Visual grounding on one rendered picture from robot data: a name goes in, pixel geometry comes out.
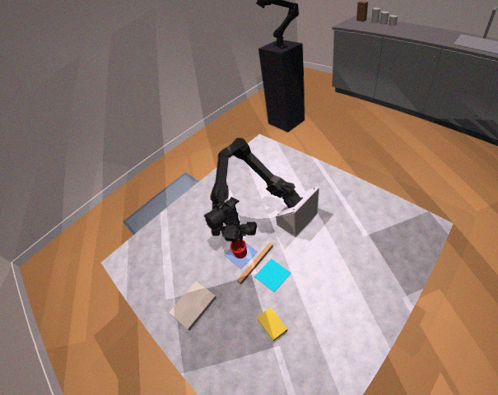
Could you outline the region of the red cup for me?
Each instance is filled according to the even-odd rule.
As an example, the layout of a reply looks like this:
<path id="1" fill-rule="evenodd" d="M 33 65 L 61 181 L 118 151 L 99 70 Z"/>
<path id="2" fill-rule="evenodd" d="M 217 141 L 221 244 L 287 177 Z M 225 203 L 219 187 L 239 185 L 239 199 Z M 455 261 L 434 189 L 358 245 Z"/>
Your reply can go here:
<path id="1" fill-rule="evenodd" d="M 241 244 L 239 239 L 230 244 L 230 250 L 237 258 L 244 258 L 247 254 L 246 243 L 242 240 Z"/>

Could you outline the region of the yellow rectangular block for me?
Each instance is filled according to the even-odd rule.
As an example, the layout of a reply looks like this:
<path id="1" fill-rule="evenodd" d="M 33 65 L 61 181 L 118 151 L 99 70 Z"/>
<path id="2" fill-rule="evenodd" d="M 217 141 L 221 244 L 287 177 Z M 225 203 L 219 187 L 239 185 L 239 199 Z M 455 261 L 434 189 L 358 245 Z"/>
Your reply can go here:
<path id="1" fill-rule="evenodd" d="M 284 332 L 288 331 L 285 324 L 278 318 L 272 307 L 260 314 L 257 317 L 257 320 L 273 341 L 276 341 Z"/>

